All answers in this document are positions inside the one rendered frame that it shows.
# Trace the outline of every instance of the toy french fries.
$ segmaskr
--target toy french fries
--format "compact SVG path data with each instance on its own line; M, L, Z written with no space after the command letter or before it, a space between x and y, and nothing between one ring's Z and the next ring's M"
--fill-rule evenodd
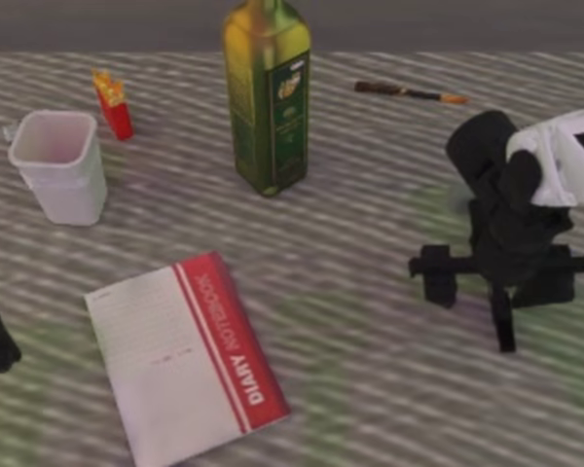
M134 135L129 118L124 84L112 82L110 73L93 69L93 85L97 92L99 105L108 125L117 139L123 141Z

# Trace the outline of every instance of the diary notebook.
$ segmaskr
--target diary notebook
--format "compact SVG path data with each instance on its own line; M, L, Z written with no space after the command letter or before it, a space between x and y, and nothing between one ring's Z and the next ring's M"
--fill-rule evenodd
M170 466L289 414L217 253L86 302L137 467Z

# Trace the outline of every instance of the red stripe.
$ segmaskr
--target red stripe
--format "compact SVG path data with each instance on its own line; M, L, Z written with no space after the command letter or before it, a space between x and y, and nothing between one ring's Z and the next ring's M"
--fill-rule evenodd
M257 429L288 415L290 411L281 389L219 255L202 255L181 266L195 292L212 340L223 357L223 364L232 379L250 427ZM214 295L218 305L212 304ZM230 331L234 333L237 345L228 345L226 335L229 337Z
M207 336L205 335L205 331L203 330L203 326L201 325L201 322L200 322L199 317L197 315L197 311L195 310L195 308L191 304L190 296L188 295L188 290L186 289L186 284L184 284L184 280L182 279L178 265L173 266L173 272L175 272L175 277L177 278L177 282L179 282L179 286L181 287L182 293L184 294L184 300L186 300L186 305L188 305L188 308L191 311L191 314L193 315L193 319L195 320L195 324L197 325L197 328L199 329L199 334L201 335L201 339L203 340L203 343L205 344L205 348L207 349L207 353L210 357L210 361L212 362L212 365L214 366L214 369L216 370L216 375L219 378L221 386L223 386L223 389L225 390L225 395L227 396L227 400L230 403L230 406L232 407L232 412L234 412L234 417L236 418L237 426L240 430L240 433L245 434L246 429L244 428L243 423L240 419L240 414L239 414L238 408L236 407L236 404L234 403L234 399L232 398L230 388L228 387L227 383L225 382L225 379L223 378L223 372L222 372L218 362L216 361L216 358L214 357L214 351L212 350L212 345L210 344L209 340L207 339Z

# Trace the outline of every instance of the paintbrush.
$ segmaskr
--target paintbrush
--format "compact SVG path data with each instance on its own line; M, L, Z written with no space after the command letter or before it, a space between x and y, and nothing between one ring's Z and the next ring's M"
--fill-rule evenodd
M462 95L409 90L401 86L388 85L385 83L368 83L365 81L358 81L355 83L354 90L357 92L373 92L375 94L408 95L409 97L416 99L437 100L447 104L466 104L469 101L467 97Z

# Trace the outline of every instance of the olive oil bottle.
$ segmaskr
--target olive oil bottle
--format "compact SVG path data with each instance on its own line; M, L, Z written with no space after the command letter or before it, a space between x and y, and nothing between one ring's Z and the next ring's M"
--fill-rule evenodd
M223 45L236 170L273 197L308 171L310 31L284 0L245 0Z

